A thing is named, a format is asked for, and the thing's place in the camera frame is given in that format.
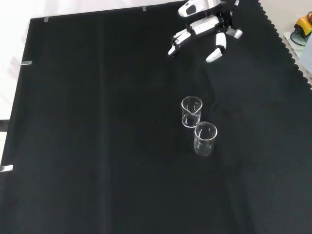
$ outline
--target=white floor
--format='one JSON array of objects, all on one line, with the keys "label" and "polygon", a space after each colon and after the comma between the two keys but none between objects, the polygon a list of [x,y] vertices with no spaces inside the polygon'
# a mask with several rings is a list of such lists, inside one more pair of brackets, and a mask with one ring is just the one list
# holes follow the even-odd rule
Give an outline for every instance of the white floor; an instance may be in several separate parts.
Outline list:
[{"label": "white floor", "polygon": [[[15,95],[20,62],[27,37],[29,19],[35,17],[65,15],[101,11],[142,5],[161,4],[178,0],[10,0],[0,8],[0,119],[9,119]],[[312,11],[312,0],[259,0],[269,20],[275,25],[283,42],[293,54],[300,70],[308,74],[298,62],[284,32],[292,31],[300,16]],[[6,133],[0,132],[0,162]]]}]

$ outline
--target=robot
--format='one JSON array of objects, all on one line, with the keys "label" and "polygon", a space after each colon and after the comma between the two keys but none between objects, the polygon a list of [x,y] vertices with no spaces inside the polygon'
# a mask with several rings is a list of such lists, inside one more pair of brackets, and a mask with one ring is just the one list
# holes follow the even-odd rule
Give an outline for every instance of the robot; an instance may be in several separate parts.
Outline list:
[{"label": "robot", "polygon": [[189,0],[179,9],[182,17],[188,17],[197,13],[204,13],[204,18],[186,25],[186,29],[176,33],[172,37],[172,47],[168,56],[174,56],[180,48],[193,38],[216,34],[215,50],[206,58],[206,62],[212,62],[222,57],[226,50],[225,33],[239,39],[243,32],[233,27],[233,9],[227,8],[221,0]]}]

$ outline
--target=metal clip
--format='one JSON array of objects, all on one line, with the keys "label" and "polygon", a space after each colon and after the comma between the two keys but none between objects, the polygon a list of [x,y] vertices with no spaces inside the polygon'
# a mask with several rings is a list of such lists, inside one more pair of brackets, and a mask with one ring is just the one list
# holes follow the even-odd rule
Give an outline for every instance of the metal clip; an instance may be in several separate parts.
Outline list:
[{"label": "metal clip", "polygon": [[13,165],[0,167],[0,172],[8,172],[13,170]]},{"label": "metal clip", "polygon": [[21,62],[20,65],[21,66],[25,66],[25,65],[31,65],[32,61],[26,61],[26,62]]}]

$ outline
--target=white surface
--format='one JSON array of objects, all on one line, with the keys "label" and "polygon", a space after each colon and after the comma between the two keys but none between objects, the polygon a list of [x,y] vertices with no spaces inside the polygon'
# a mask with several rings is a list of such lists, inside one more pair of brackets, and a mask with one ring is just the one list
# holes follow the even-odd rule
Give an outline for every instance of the white surface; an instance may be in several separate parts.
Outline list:
[{"label": "white surface", "polygon": [[[284,33],[284,37],[285,39],[288,41],[288,44],[292,47],[292,49],[294,50],[294,52],[296,53],[296,55],[298,56],[298,58],[300,58],[303,50],[305,49],[304,46],[300,46],[300,45],[296,45],[295,43],[292,42],[291,40],[291,33],[292,32],[285,32]],[[306,42],[302,39],[301,36],[299,35],[293,35],[292,38],[294,41],[300,43],[300,44],[305,44]]]},{"label": "white surface", "polygon": [[312,73],[312,39],[309,39],[300,57],[300,62]]},{"label": "white surface", "polygon": [[[10,118],[30,18],[148,6],[170,1],[177,0],[3,0],[0,8],[0,119]],[[298,17],[312,10],[311,0],[260,2],[280,35],[292,31]],[[4,139],[0,133],[0,158]]]}]

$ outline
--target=black fabric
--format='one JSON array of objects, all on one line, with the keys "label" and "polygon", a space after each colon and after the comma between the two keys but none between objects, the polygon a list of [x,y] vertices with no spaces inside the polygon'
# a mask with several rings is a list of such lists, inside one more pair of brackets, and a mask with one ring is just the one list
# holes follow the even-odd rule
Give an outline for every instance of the black fabric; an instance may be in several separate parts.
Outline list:
[{"label": "black fabric", "polygon": [[[306,234],[310,87],[256,0],[222,59],[213,36],[167,58],[181,2],[32,19],[0,175],[1,234]],[[203,100],[214,154],[180,102]]]},{"label": "black fabric", "polygon": [[0,120],[0,132],[7,132],[8,125],[9,125],[8,119]]}]

